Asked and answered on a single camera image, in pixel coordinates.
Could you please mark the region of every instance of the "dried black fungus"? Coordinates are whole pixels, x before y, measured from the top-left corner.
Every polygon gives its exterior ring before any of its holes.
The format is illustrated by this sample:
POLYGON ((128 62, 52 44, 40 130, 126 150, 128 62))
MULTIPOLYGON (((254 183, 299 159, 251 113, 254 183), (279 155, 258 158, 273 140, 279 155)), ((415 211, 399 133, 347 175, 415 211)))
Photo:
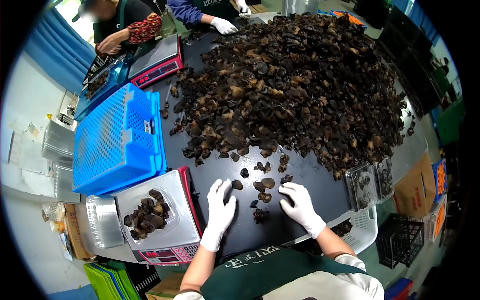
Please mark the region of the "dried black fungus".
POLYGON ((270 172, 272 170, 272 166, 270 165, 270 162, 268 161, 266 164, 265 164, 265 167, 263 169, 264 171, 264 174, 270 172))
POLYGON ((258 200, 253 200, 252 203, 250 203, 250 208, 257 208, 258 200))
POLYGON ((286 165, 289 161, 290 161, 290 157, 286 154, 283 154, 280 157, 280 164, 285 164, 286 165))
POLYGON ((278 166, 278 172, 284 173, 287 170, 287 165, 278 166))
POLYGON ((234 162, 237 162, 240 159, 240 156, 238 154, 236 154, 235 152, 230 154, 230 157, 233 159, 234 162))
POLYGON ((176 114, 181 113, 182 111, 183 111, 183 103, 182 102, 177 103, 173 107, 173 112, 176 113, 176 114))
POLYGON ((256 181, 253 183, 253 186, 257 191, 265 192, 265 186, 263 185, 263 183, 256 181))
POLYGON ((95 92, 105 84, 108 78, 108 71, 103 72, 95 81, 91 82, 87 86, 87 93, 85 94, 86 99, 90 99, 95 92))
MULTIPOLYGON (((313 151, 337 180, 402 144, 406 103, 393 87, 396 72, 348 17, 276 16, 215 43, 202 55, 205 68, 177 73, 182 98, 174 108, 185 112, 191 138, 210 139, 209 150, 242 155, 259 147, 264 158, 278 145, 302 157, 313 151)), ((197 159, 189 147, 185 156, 197 159)))
POLYGON ((246 168, 243 168, 241 171, 240 171, 240 175, 243 177, 243 178, 248 178, 249 174, 248 174, 248 170, 246 168))
POLYGON ((154 198, 155 200, 158 200, 158 201, 163 201, 163 195, 161 192, 157 191, 157 190, 150 190, 148 192, 148 195, 152 198, 154 198))
POLYGON ((258 194, 258 200, 269 203, 270 201, 272 201, 272 194, 261 192, 260 194, 258 194))
POLYGON ((255 209, 253 212, 253 218, 255 219, 255 222, 257 224, 261 224, 265 221, 268 221, 270 218, 270 212, 269 211, 263 211, 263 209, 255 209))
POLYGON ((196 166, 196 167, 198 167, 199 165, 203 165, 203 164, 204 164, 204 161, 201 160, 200 158, 197 158, 197 159, 195 160, 195 166, 196 166))
POLYGON ((172 96, 178 98, 179 97, 179 92, 176 86, 173 86, 172 89, 170 90, 172 96))
POLYGON ((407 130, 408 136, 411 136, 413 134, 413 127, 415 127, 415 121, 412 121, 412 123, 410 124, 410 128, 407 130))
POLYGON ((125 216, 125 218, 123 218, 123 223, 125 224, 125 226, 128 226, 128 227, 132 226, 132 220, 130 219, 130 215, 125 216))
POLYGON ((272 189, 275 187, 275 180, 273 180, 272 178, 263 178, 262 184, 264 185, 264 187, 272 189))
POLYGON ((249 152, 250 150, 248 149, 248 147, 245 147, 239 150, 239 155, 244 156, 244 155, 247 155, 249 152))
POLYGON ((162 193, 150 190, 148 194, 158 199, 157 203, 152 198, 143 198, 140 201, 141 205, 137 206, 138 209, 123 218, 124 225, 133 228, 130 234, 134 240, 145 239, 149 233, 156 229, 164 229, 167 224, 165 220, 169 217, 170 208, 164 202, 162 193))
POLYGON ((287 182, 292 182, 292 180, 293 180, 293 176, 287 174, 287 175, 285 175, 284 178, 282 178, 280 180, 280 184, 284 184, 284 183, 287 183, 287 182))
POLYGON ((338 224, 337 226, 332 228, 333 233, 338 235, 339 237, 344 237, 346 234, 349 234, 352 230, 353 225, 350 223, 350 219, 343 221, 342 223, 338 224))
POLYGON ((241 190, 243 189, 243 184, 239 180, 234 180, 232 181, 232 188, 235 190, 241 190))

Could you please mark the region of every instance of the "blue curtain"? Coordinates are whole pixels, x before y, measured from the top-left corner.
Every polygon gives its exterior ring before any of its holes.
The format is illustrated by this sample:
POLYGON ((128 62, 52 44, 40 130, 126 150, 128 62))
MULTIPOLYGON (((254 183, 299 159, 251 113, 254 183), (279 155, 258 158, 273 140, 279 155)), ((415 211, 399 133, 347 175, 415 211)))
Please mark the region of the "blue curtain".
POLYGON ((25 45, 25 51, 56 82, 79 95, 95 49, 84 41, 60 13, 45 13, 25 45))
POLYGON ((440 33, 431 22, 430 18, 425 14, 423 9, 418 3, 414 3, 409 18, 415 23, 418 27, 423 28, 425 35, 430 41, 432 41, 433 46, 435 46, 440 38, 440 33))
POLYGON ((392 6, 395 5, 400 9, 403 13, 407 10, 407 6, 410 0, 392 0, 391 4, 392 6))

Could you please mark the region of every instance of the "sticker label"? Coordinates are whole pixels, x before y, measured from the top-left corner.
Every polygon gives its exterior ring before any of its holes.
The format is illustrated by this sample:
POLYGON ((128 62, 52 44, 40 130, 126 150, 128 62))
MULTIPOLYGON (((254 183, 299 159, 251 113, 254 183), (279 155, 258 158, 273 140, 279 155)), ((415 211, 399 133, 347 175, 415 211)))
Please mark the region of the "sticker label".
POLYGON ((150 129, 150 122, 149 121, 145 121, 145 132, 148 133, 148 134, 152 134, 152 131, 150 129))

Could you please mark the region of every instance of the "white latex glove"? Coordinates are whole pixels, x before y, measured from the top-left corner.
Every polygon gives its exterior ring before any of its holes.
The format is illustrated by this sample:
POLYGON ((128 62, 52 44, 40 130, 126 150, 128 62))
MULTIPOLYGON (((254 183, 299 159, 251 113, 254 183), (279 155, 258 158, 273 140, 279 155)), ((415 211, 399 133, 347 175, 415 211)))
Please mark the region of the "white latex glove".
POLYGON ((240 18, 250 19, 252 17, 252 11, 250 10, 250 7, 248 7, 245 0, 237 0, 235 1, 235 3, 237 4, 240 10, 240 13, 239 13, 240 18))
POLYGON ((285 213, 305 227, 312 239, 316 239, 327 224, 313 209, 308 190, 303 185, 287 182, 279 187, 278 191, 290 196, 295 203, 295 207, 291 207, 287 200, 280 200, 280 205, 285 213))
POLYGON ((213 18, 211 25, 215 26, 218 32, 222 35, 231 35, 238 32, 237 27, 225 19, 213 18))
POLYGON ((220 249, 220 241, 223 234, 232 223, 237 206, 237 199, 231 196, 228 203, 223 204, 225 194, 232 188, 232 182, 227 179, 222 183, 217 179, 210 188, 208 198, 208 225, 200 241, 205 249, 211 252, 217 252, 220 249))

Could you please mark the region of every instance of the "scale keypad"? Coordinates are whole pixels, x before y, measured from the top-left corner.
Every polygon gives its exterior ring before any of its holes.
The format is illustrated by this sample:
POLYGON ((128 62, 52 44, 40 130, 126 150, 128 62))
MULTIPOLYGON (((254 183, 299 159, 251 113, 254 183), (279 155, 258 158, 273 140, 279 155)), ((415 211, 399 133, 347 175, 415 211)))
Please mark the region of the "scale keypad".
POLYGON ((193 246, 185 246, 185 247, 178 247, 178 248, 173 248, 175 250, 175 253, 181 257, 184 261, 191 261, 195 254, 197 253, 198 246, 193 245, 193 246))

